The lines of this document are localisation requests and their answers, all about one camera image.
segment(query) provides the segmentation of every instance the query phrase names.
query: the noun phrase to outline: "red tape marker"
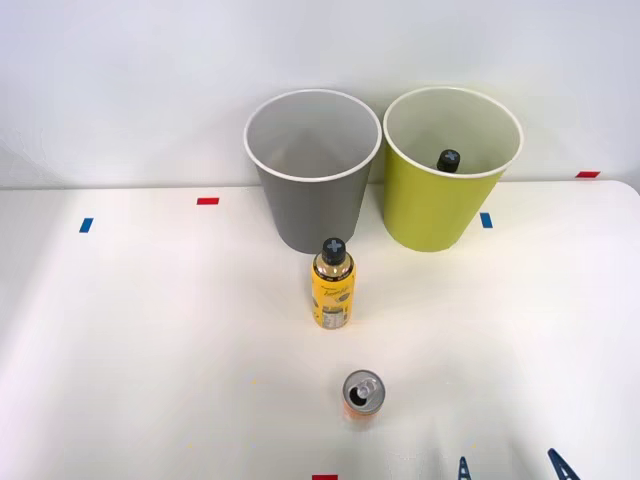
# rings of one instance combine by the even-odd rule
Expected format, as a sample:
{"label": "red tape marker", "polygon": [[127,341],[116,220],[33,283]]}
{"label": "red tape marker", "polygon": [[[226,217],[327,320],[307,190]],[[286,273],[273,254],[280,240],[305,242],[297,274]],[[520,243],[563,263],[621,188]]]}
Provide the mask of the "red tape marker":
{"label": "red tape marker", "polygon": [[220,202],[218,197],[200,197],[198,199],[198,205],[217,205]]}
{"label": "red tape marker", "polygon": [[583,171],[578,173],[576,178],[596,178],[598,175],[600,175],[600,172]]}

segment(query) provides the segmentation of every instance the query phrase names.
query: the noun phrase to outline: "white table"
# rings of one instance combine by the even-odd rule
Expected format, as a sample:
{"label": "white table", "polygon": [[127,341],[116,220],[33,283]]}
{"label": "white table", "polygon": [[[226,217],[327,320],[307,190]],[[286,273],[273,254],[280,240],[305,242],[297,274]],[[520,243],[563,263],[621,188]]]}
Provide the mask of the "white table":
{"label": "white table", "polygon": [[[499,184],[494,228],[437,254],[391,239],[381,194],[348,244],[354,318],[325,331],[260,188],[0,192],[0,479],[453,480],[464,455],[474,480],[555,480],[550,447],[629,478],[637,193]],[[358,368],[387,387],[364,431]]]}

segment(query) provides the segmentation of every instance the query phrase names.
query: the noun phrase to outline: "soda can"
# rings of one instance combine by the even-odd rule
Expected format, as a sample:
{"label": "soda can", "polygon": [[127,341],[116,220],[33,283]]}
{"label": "soda can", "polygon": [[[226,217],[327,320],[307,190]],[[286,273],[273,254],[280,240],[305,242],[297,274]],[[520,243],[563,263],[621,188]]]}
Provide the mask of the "soda can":
{"label": "soda can", "polygon": [[386,391],[380,377],[369,370],[357,370],[342,386],[345,413],[354,420],[372,418],[384,403]]}

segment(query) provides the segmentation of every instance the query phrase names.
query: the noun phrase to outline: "blue clip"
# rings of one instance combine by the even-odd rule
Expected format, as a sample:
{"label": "blue clip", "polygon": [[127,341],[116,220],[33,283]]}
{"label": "blue clip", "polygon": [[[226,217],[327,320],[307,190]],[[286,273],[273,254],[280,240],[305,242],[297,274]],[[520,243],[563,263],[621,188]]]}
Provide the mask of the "blue clip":
{"label": "blue clip", "polygon": [[481,213],[480,220],[482,221],[482,226],[484,228],[493,228],[493,223],[491,223],[491,215],[488,213]]}
{"label": "blue clip", "polygon": [[82,222],[82,226],[80,227],[80,233],[89,233],[89,229],[91,228],[92,223],[93,218],[85,218]]}
{"label": "blue clip", "polygon": [[460,468],[458,469],[458,480],[471,480],[471,473],[467,466],[467,460],[460,457]]}
{"label": "blue clip", "polygon": [[564,458],[562,458],[558,452],[552,448],[547,453],[549,454],[553,468],[556,469],[556,473],[560,480],[580,480],[580,477],[576,475],[576,472],[571,470],[571,467],[564,461]]}

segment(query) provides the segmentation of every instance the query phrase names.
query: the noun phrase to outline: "bottle cap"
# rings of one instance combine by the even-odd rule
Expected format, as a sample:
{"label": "bottle cap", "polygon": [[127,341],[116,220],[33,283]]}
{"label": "bottle cap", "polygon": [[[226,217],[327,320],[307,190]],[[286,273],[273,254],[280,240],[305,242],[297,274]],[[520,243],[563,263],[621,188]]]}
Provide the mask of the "bottle cap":
{"label": "bottle cap", "polygon": [[456,173],[460,165],[460,154],[455,150],[443,150],[438,159],[438,170],[447,173]]}
{"label": "bottle cap", "polygon": [[322,244],[322,259],[328,265],[340,265],[346,256],[347,247],[339,238],[328,238]]}

